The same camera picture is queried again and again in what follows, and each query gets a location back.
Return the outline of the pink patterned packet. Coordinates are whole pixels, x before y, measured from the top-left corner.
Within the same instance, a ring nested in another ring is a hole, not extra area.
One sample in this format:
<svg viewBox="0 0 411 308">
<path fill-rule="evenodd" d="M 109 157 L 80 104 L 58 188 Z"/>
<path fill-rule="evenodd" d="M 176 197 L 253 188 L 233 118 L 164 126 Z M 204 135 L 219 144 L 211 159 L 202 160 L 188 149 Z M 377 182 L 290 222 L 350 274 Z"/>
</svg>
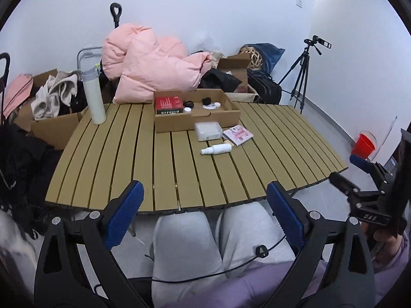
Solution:
<svg viewBox="0 0 411 308">
<path fill-rule="evenodd" d="M 235 147 L 238 147 L 245 142 L 251 140 L 254 135 L 246 130 L 242 125 L 236 125 L 223 131 L 223 139 L 228 140 Z"/>
</svg>

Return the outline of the white spray bottle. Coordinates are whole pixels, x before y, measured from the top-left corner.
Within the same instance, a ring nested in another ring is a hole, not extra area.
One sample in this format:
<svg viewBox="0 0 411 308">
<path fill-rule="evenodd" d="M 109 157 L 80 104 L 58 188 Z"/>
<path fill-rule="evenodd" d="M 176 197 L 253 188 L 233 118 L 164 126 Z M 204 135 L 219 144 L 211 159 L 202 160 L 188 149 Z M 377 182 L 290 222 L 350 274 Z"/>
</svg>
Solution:
<svg viewBox="0 0 411 308">
<path fill-rule="evenodd" d="M 212 145 L 201 150 L 201 155 L 218 155 L 231 152 L 232 145 L 230 143 L 221 143 Z"/>
</svg>

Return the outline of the translucent white plastic box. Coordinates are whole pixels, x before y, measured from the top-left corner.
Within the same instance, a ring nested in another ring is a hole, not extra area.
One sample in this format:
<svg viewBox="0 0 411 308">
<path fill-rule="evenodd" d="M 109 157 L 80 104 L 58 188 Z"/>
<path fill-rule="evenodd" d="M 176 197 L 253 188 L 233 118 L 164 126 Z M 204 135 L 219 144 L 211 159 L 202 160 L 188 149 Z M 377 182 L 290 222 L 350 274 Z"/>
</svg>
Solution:
<svg viewBox="0 0 411 308">
<path fill-rule="evenodd" d="M 218 122 L 197 122 L 194 130 L 199 142 L 220 139 L 223 132 Z"/>
</svg>

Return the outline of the black round lid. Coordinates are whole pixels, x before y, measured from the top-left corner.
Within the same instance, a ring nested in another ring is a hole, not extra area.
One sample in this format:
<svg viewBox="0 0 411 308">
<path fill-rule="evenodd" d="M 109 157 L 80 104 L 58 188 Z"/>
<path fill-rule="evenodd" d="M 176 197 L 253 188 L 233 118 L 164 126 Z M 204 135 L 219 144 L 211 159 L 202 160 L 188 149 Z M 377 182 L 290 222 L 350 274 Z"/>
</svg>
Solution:
<svg viewBox="0 0 411 308">
<path fill-rule="evenodd" d="M 192 102 L 192 101 L 184 101 L 184 102 L 183 102 L 183 106 L 184 106 L 185 108 L 193 109 L 193 108 L 194 108 L 194 102 Z"/>
</svg>

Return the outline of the red bucket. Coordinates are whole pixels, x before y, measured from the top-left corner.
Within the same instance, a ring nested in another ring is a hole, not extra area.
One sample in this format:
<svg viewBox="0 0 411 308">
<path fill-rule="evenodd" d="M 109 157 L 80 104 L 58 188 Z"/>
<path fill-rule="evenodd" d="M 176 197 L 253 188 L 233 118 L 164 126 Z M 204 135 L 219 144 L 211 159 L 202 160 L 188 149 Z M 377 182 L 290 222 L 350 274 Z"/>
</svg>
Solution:
<svg viewBox="0 0 411 308">
<path fill-rule="evenodd" d="M 362 159 L 368 159 L 376 150 L 376 147 L 376 137 L 370 131 L 361 131 L 352 148 L 351 154 L 357 155 Z"/>
</svg>

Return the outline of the grey trousers legs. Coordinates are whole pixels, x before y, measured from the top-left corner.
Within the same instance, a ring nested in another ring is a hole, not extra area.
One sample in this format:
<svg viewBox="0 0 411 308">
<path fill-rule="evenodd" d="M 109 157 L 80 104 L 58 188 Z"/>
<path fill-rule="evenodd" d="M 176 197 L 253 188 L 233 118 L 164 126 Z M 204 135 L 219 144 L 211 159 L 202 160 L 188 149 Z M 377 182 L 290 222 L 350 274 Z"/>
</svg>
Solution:
<svg viewBox="0 0 411 308">
<path fill-rule="evenodd" d="M 214 227 L 201 211 L 162 216 L 151 255 L 155 307 L 260 307 L 295 259 L 259 202 L 224 210 Z"/>
</svg>

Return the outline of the woven rattan ball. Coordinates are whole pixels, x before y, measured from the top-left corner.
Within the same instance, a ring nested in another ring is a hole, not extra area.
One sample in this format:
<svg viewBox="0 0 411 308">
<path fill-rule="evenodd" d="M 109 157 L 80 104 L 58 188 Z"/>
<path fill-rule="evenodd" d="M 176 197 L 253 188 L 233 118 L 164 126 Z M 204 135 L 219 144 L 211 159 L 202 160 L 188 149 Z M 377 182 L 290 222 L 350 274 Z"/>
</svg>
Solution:
<svg viewBox="0 0 411 308">
<path fill-rule="evenodd" d="M 248 54 L 250 63 L 248 68 L 251 70 L 261 70 L 263 66 L 263 58 L 258 50 L 253 46 L 243 45 L 240 48 L 239 54 Z"/>
</svg>

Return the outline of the open cardboard box behind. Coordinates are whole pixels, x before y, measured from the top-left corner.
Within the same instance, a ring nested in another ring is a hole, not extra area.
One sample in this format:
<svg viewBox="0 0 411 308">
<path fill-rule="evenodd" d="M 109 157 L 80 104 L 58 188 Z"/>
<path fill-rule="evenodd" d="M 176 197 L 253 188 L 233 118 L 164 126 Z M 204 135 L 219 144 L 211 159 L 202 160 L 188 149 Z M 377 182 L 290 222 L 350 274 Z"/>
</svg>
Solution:
<svg viewBox="0 0 411 308">
<path fill-rule="evenodd" d="M 250 62 L 250 54 L 236 54 L 219 60 L 218 70 L 241 81 L 235 90 L 226 92 L 231 101 L 254 103 L 259 98 L 258 93 L 248 84 L 247 68 Z"/>
</svg>

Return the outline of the shallow cardboard tray box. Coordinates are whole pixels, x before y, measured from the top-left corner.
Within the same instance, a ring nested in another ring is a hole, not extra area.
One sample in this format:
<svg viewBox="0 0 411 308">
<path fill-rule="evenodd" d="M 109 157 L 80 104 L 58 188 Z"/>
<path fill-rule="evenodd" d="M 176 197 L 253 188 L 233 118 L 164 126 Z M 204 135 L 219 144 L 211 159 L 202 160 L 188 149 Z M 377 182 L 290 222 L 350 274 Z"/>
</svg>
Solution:
<svg viewBox="0 0 411 308">
<path fill-rule="evenodd" d="M 178 96 L 181 101 L 194 102 L 194 108 L 185 108 L 182 113 L 170 115 L 157 115 L 155 111 L 155 98 Z M 156 132 L 188 131 L 194 129 L 197 122 L 218 122 L 221 127 L 232 127 L 240 120 L 239 107 L 231 102 L 226 93 L 219 89 L 197 89 L 195 91 L 160 91 L 154 93 L 153 108 L 155 112 Z"/>
</svg>

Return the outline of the black garment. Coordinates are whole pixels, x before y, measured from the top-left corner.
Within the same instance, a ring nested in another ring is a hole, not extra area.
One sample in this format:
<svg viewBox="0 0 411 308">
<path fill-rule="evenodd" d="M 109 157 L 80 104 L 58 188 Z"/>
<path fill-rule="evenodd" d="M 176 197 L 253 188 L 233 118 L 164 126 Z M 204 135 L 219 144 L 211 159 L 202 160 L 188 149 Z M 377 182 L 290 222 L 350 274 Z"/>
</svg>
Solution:
<svg viewBox="0 0 411 308">
<path fill-rule="evenodd" d="M 233 75 L 226 74 L 221 70 L 211 69 L 202 76 L 198 88 L 219 89 L 223 92 L 235 92 L 241 83 L 241 80 Z"/>
</svg>

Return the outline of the beige crumpled clothes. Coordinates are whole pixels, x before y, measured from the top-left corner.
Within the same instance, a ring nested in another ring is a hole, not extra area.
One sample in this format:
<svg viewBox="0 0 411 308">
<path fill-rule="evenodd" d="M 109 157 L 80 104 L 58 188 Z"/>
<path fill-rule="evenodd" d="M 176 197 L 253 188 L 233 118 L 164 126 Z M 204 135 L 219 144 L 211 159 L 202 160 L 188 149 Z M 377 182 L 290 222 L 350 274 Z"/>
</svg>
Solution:
<svg viewBox="0 0 411 308">
<path fill-rule="evenodd" d="M 70 106 L 71 99 L 77 95 L 79 71 L 58 71 L 56 76 L 48 76 L 35 99 L 31 102 L 31 110 L 35 121 L 56 118 L 61 105 Z"/>
</svg>

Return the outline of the red book box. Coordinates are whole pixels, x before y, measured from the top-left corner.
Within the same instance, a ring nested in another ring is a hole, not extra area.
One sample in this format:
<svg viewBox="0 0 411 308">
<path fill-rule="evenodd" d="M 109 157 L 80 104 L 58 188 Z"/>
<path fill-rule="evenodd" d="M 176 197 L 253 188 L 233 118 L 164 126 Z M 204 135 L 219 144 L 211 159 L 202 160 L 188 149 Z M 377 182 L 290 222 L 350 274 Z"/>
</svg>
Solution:
<svg viewBox="0 0 411 308">
<path fill-rule="evenodd" d="M 155 111 L 157 115 L 178 114 L 184 111 L 184 106 L 178 96 L 156 97 Z"/>
</svg>

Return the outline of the pink backpack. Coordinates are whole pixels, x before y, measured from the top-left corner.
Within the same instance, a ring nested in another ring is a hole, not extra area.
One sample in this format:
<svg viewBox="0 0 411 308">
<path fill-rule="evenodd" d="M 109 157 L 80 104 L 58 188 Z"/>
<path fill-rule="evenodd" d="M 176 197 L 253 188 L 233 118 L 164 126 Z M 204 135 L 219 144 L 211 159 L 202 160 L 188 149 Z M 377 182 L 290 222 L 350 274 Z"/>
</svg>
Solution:
<svg viewBox="0 0 411 308">
<path fill-rule="evenodd" d="M 11 82 L 6 88 L 4 99 L 3 116 L 5 118 L 8 118 L 17 107 L 30 97 L 32 87 L 33 78 L 30 74 L 20 74 Z"/>
</svg>

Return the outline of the pink duvet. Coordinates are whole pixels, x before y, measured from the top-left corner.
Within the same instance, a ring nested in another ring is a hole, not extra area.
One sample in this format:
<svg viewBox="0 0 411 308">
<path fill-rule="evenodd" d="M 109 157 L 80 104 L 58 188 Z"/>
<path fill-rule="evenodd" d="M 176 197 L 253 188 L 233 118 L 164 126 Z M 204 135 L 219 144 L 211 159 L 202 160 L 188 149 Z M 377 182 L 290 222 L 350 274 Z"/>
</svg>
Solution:
<svg viewBox="0 0 411 308">
<path fill-rule="evenodd" d="M 110 81 L 118 81 L 113 103 L 150 103 L 158 91 L 195 90 L 212 67 L 212 55 L 189 54 L 177 37 L 157 37 L 150 27 L 128 23 L 105 38 L 102 67 Z"/>
</svg>

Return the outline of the metal folding chair frame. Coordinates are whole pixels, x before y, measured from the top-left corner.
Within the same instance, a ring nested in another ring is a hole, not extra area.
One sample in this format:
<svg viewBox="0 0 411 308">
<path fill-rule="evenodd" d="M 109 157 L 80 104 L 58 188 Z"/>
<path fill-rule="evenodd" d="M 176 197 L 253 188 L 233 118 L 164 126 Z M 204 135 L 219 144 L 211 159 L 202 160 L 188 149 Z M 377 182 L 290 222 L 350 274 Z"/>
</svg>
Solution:
<svg viewBox="0 0 411 308">
<path fill-rule="evenodd" d="M 99 68 L 102 59 L 101 46 L 88 46 L 77 53 L 76 63 L 78 70 L 89 70 L 93 66 Z"/>
</svg>

